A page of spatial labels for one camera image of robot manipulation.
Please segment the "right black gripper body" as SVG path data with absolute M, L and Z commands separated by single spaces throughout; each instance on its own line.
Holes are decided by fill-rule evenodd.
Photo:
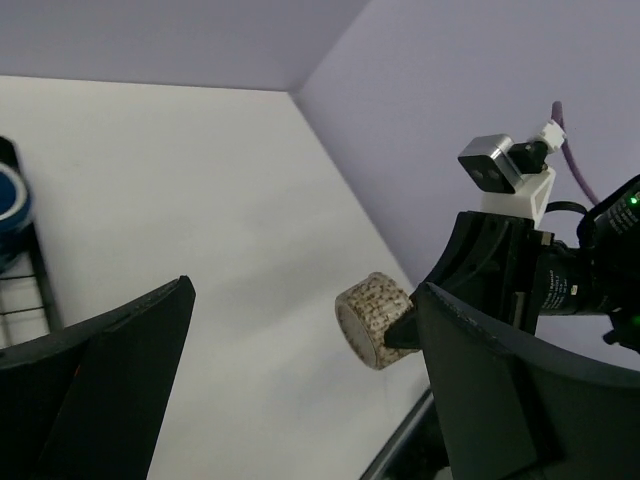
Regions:
M 511 324 L 533 334 L 541 316 L 610 315 L 623 311 L 623 292 L 577 248 L 548 232 L 523 254 Z

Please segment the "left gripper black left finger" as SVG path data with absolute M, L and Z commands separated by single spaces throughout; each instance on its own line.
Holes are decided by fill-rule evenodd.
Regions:
M 181 276 L 2 349 L 2 478 L 146 478 L 194 303 Z

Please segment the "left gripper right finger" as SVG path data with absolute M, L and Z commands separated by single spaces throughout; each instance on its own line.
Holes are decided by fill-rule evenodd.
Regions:
M 425 283 L 417 328 L 456 479 L 636 479 L 639 374 Z

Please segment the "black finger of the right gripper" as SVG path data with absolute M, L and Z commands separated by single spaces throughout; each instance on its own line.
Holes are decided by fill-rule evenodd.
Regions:
M 528 219 L 461 212 L 444 252 L 425 280 L 471 307 L 511 324 L 517 255 L 529 233 Z

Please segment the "small brown round lid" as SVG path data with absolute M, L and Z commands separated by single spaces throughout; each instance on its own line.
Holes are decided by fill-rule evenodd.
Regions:
M 335 316 L 357 358 L 373 370 L 382 370 L 415 348 L 390 347 L 386 332 L 410 311 L 409 295 L 389 276 L 373 272 L 335 299 Z

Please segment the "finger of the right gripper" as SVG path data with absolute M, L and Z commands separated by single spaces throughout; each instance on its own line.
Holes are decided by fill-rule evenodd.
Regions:
M 421 349 L 417 325 L 417 310 L 410 309 L 389 326 L 384 333 L 384 345 L 395 350 Z

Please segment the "dark blue mug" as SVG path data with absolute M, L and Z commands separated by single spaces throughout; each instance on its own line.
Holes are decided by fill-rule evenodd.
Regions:
M 9 270 L 26 249 L 26 234 L 32 224 L 32 196 L 23 177 L 1 164 L 1 273 Z

